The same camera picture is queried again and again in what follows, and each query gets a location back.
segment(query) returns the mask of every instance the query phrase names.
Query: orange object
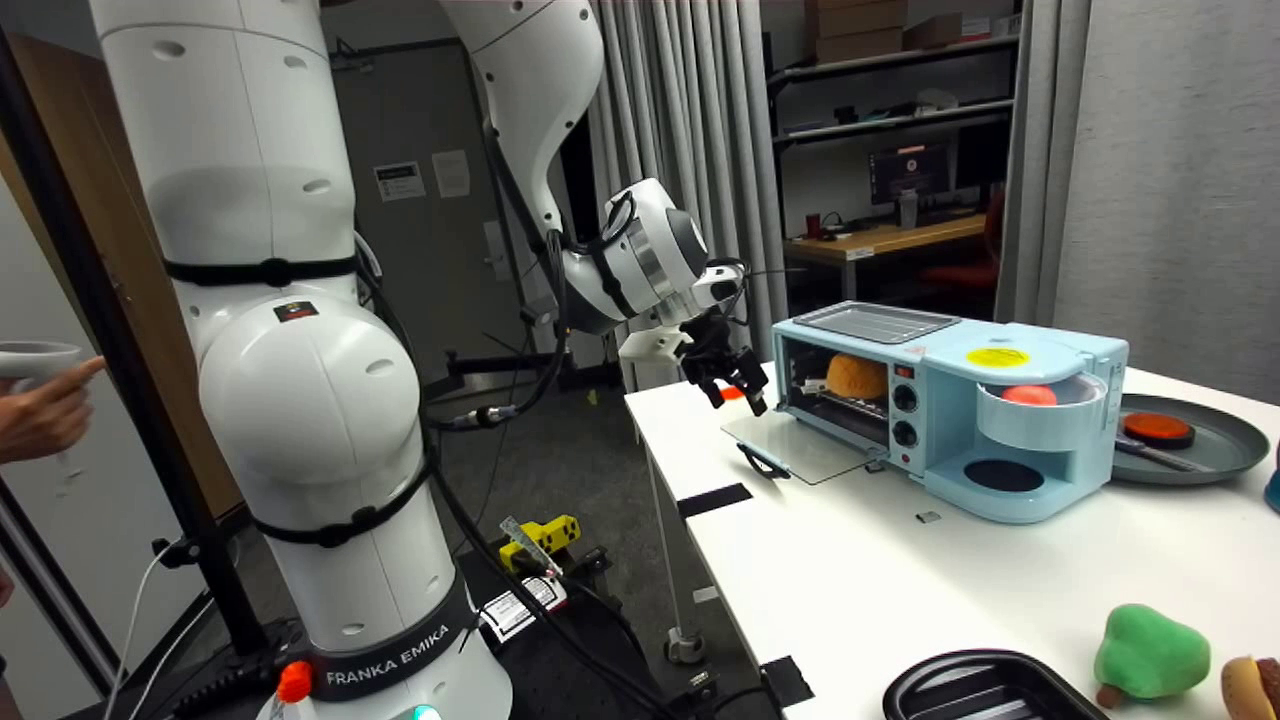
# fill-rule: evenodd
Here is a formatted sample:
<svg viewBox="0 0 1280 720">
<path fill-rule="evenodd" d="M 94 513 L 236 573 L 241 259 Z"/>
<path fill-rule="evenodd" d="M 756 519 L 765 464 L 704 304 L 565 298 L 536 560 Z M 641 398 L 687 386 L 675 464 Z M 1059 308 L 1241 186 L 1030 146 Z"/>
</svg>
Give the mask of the orange object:
<svg viewBox="0 0 1280 720">
<path fill-rule="evenodd" d="M 1158 444 L 1158 447 L 1189 447 L 1195 438 L 1195 428 L 1182 416 L 1131 410 L 1131 416 L 1126 416 L 1126 436 Z"/>
<path fill-rule="evenodd" d="M 1032 404 L 1032 409 L 1054 409 L 1055 390 L 1044 385 L 1014 385 L 1001 390 L 1008 404 Z"/>
<path fill-rule="evenodd" d="M 277 684 L 282 704 L 301 704 L 313 695 L 313 686 L 318 686 L 313 662 L 305 658 L 286 662 Z"/>
<path fill-rule="evenodd" d="M 879 398 L 888 390 L 888 368 L 858 354 L 833 354 L 829 390 L 844 398 Z"/>
</svg>

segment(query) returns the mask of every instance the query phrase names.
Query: oven knob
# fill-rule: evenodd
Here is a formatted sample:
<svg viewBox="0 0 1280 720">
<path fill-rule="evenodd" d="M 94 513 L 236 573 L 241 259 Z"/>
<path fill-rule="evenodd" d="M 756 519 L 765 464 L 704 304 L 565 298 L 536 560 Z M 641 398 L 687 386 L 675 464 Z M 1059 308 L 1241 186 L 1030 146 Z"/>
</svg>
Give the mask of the oven knob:
<svg viewBox="0 0 1280 720">
<path fill-rule="evenodd" d="M 914 410 L 914 409 L 917 409 L 917 386 L 914 386 L 914 385 L 899 385 L 899 386 L 891 390 L 891 404 L 896 404 L 899 410 Z"/>
<path fill-rule="evenodd" d="M 891 438 L 896 438 L 896 447 L 917 447 L 917 428 L 914 422 L 891 422 Z"/>
</svg>

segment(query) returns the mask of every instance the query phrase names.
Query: door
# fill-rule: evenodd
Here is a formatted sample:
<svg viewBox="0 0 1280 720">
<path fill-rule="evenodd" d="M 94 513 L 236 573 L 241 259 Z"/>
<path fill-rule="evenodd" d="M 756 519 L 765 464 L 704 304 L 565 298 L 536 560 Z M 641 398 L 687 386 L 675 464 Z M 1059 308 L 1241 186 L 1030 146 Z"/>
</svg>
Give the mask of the door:
<svg viewBox="0 0 1280 720">
<path fill-rule="evenodd" d="M 424 380 L 449 351 L 528 348 L 519 288 L 480 107 L 456 39 L 336 58 L 358 174 L 358 223 L 387 271 L 387 298 Z"/>
</svg>

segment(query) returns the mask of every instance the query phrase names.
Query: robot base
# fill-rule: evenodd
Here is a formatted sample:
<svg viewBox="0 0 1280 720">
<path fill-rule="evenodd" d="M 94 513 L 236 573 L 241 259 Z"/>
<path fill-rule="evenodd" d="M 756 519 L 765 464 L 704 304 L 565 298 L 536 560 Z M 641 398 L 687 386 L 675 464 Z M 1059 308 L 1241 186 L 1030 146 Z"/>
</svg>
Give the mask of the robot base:
<svg viewBox="0 0 1280 720">
<path fill-rule="evenodd" d="M 463 630 L 451 651 L 376 695 L 345 704 L 282 704 L 277 695 L 258 720 L 504 720 L 511 717 L 511 680 L 491 658 L 480 630 Z"/>
</svg>

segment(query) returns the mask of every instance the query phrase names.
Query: person's hand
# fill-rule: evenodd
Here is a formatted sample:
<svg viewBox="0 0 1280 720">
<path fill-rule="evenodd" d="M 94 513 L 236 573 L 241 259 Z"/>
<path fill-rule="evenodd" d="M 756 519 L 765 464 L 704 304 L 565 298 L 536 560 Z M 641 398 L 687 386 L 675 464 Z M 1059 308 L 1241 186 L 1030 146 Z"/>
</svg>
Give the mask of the person's hand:
<svg viewBox="0 0 1280 720">
<path fill-rule="evenodd" d="M 89 433 L 89 380 L 105 368 L 102 354 L 30 386 L 0 386 L 0 464 L 73 447 Z"/>
</svg>

